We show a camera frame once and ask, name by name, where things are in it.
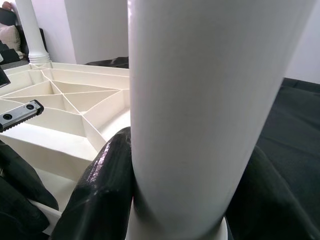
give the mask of screw hole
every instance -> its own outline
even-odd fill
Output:
[[[28,104],[28,105],[26,106],[26,108],[29,109],[29,110],[32,110],[32,109],[34,109],[35,107],[34,107],[33,105],[31,105],[31,104]]]
[[[5,120],[10,120],[10,119],[12,119],[12,115],[11,114],[5,114],[5,115],[3,115],[3,118]]]

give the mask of white wall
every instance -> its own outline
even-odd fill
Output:
[[[76,63],[64,0],[32,0],[50,58],[58,63]]]
[[[129,55],[127,0],[64,2],[77,64]]]
[[[286,77],[320,84],[319,0],[287,69]]]

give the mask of pillow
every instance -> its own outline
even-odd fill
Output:
[[[6,44],[10,49],[21,51],[20,36],[15,25],[6,26],[0,25],[0,40]]]

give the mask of white pillar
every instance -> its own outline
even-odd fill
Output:
[[[50,57],[41,38],[36,14],[31,0],[15,0],[19,18],[29,48],[31,64],[46,64]]]
[[[129,1],[132,160],[147,209],[130,240],[219,226],[314,2]]]

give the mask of pillar base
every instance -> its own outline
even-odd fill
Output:
[[[166,238],[160,232],[156,232],[141,222],[134,207],[131,207],[129,225],[126,240],[180,240],[176,238]],[[212,230],[204,237],[188,240],[228,240],[228,227],[226,219],[223,218],[218,229]]]
[[[49,53],[46,53],[44,55],[32,55],[29,54],[29,61],[31,64],[47,64],[50,62],[50,56]]]

